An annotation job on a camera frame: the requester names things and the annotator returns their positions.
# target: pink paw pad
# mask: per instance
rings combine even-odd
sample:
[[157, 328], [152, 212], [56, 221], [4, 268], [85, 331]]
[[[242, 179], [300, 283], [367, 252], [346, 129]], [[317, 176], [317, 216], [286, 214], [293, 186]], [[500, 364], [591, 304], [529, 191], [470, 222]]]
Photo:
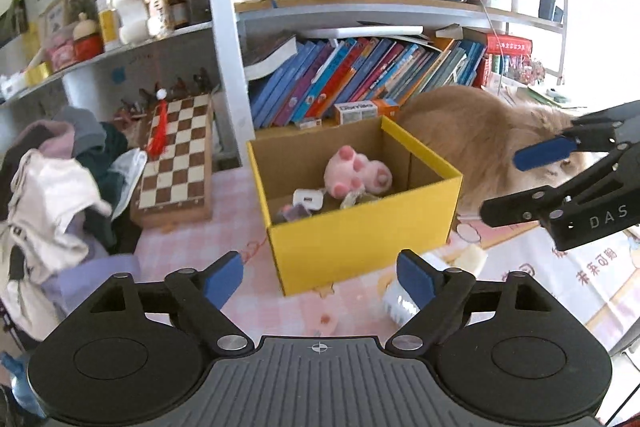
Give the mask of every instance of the pink paw pad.
[[332, 196], [337, 200], [343, 200], [349, 194], [349, 187], [344, 183], [337, 183], [334, 187], [334, 193]]

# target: purple cloth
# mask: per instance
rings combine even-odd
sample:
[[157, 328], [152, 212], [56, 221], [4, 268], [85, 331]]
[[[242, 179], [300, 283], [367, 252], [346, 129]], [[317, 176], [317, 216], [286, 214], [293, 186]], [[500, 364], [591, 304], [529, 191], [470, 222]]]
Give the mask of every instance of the purple cloth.
[[85, 261], [47, 279], [41, 286], [47, 298], [65, 315], [75, 310], [114, 273], [126, 272], [140, 280], [140, 263], [130, 253]]

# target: yellow cardboard box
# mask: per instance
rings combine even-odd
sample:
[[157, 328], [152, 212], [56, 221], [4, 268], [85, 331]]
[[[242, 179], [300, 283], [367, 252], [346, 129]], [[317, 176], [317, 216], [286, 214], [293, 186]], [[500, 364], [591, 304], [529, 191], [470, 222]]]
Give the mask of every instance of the yellow cardboard box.
[[[390, 194], [344, 210], [326, 195], [318, 215], [273, 225], [297, 188], [324, 186], [324, 168], [343, 145], [389, 167]], [[285, 295], [392, 265], [402, 248], [422, 253], [447, 240], [462, 174], [385, 116], [254, 140], [248, 149]]]

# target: gray cloth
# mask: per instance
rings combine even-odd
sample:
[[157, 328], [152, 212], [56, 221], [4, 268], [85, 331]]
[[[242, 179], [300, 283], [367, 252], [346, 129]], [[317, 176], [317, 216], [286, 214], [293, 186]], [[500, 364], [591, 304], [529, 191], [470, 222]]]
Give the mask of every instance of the gray cloth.
[[94, 114], [87, 109], [63, 107], [60, 112], [53, 117], [53, 120], [70, 123], [75, 133], [73, 158], [93, 147], [104, 148], [104, 140], [107, 133], [100, 123], [95, 119]]

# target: charging cable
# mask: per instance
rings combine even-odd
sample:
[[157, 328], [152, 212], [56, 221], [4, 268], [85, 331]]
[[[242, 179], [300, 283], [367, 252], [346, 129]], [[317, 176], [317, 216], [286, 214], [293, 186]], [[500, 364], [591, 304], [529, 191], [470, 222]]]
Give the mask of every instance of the charging cable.
[[491, 31], [494, 33], [495, 39], [498, 41], [498, 46], [500, 47], [500, 82], [498, 83], [498, 96], [500, 96], [500, 88], [502, 87], [502, 66], [505, 63], [504, 60], [504, 53], [502, 52], [502, 43], [500, 42], [500, 37], [498, 36], [498, 32], [495, 30], [494, 28], [494, 23], [491, 20], [491, 17], [489, 17], [489, 12], [486, 10], [486, 6], [484, 5], [484, 1], [483, 0], [479, 0], [480, 1], [480, 5], [482, 6], [482, 10], [484, 11], [484, 14], [486, 15], [486, 19], [489, 21], [489, 28], [491, 28]]

